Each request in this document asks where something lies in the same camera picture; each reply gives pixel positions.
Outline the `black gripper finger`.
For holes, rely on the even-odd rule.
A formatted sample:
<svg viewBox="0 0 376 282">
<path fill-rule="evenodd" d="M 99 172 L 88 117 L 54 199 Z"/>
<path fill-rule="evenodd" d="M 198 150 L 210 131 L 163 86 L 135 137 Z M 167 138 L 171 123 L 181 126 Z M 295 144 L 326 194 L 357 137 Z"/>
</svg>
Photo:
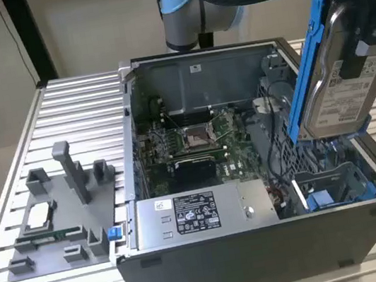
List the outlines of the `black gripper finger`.
<svg viewBox="0 0 376 282">
<path fill-rule="evenodd" d="M 366 43 L 354 48 L 345 48 L 341 53 L 342 65 L 339 76 L 344 80 L 359 78 L 369 49 L 370 46 Z"/>
</svg>

